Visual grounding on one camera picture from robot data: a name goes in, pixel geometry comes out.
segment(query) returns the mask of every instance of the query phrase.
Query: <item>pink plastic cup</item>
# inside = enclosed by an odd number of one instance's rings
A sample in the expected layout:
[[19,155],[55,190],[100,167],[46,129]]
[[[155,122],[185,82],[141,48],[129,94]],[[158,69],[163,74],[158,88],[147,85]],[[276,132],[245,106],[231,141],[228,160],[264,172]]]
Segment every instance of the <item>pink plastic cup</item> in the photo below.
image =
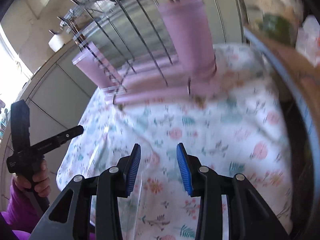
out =
[[214,68],[211,32],[202,0],[164,3],[158,10],[183,68],[192,74]]
[[87,48],[77,54],[72,60],[73,64],[102,91],[106,93],[115,92],[119,85],[116,79],[120,82],[121,76],[92,42],[89,43],[89,48],[101,60],[103,65],[98,62]]

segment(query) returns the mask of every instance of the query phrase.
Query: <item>metal screw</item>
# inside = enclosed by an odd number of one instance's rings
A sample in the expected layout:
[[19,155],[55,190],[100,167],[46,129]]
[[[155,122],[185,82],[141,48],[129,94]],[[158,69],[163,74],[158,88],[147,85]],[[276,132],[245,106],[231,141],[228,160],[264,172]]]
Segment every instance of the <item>metal screw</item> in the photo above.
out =
[[118,167],[111,167],[111,168],[109,169],[109,172],[110,172],[110,173],[117,173],[118,171],[119,171]]
[[245,176],[244,176],[243,174],[240,174],[240,173],[239,173],[239,174],[236,175],[236,179],[237,179],[237,180],[244,180],[244,179],[245,179]]
[[75,176],[74,178],[73,178],[73,181],[74,182],[79,182],[79,181],[81,181],[82,180],[82,176],[81,175],[77,175],[77,176]]
[[209,168],[208,168],[207,166],[201,166],[201,167],[199,168],[199,171],[202,172],[202,173],[206,173],[206,172],[209,171]]

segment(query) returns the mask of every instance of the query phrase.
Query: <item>purple sweater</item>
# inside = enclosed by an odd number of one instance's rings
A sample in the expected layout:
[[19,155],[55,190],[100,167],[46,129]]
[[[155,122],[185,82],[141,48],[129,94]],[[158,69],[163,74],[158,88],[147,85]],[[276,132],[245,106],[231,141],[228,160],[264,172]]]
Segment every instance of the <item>purple sweater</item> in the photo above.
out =
[[[7,211],[1,212],[0,216],[3,216],[19,240],[28,240],[40,218],[30,200],[17,188],[13,180],[10,192]],[[90,233],[89,240],[95,240],[94,234]]]

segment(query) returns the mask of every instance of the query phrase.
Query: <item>white wall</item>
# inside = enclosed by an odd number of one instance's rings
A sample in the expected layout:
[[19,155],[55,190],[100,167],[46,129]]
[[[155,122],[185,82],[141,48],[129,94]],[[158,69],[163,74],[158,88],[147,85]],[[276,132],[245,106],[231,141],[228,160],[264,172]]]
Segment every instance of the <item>white wall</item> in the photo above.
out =
[[14,50],[32,73],[54,55],[48,42],[60,20],[73,6],[69,0],[15,0],[1,21]]

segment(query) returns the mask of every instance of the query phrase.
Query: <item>hand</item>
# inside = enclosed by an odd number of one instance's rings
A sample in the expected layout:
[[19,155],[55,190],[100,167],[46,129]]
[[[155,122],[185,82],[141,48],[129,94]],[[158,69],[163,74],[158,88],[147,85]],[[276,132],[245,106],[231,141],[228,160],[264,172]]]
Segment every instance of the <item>hand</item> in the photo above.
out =
[[[41,171],[34,174],[32,179],[34,182],[38,182],[35,186],[35,191],[38,192],[40,197],[47,197],[50,192],[50,178],[49,178],[49,171],[47,168],[47,162],[45,160],[41,163]],[[13,180],[17,186],[17,188],[23,191],[26,188],[31,188],[31,183],[21,174],[13,174]]]

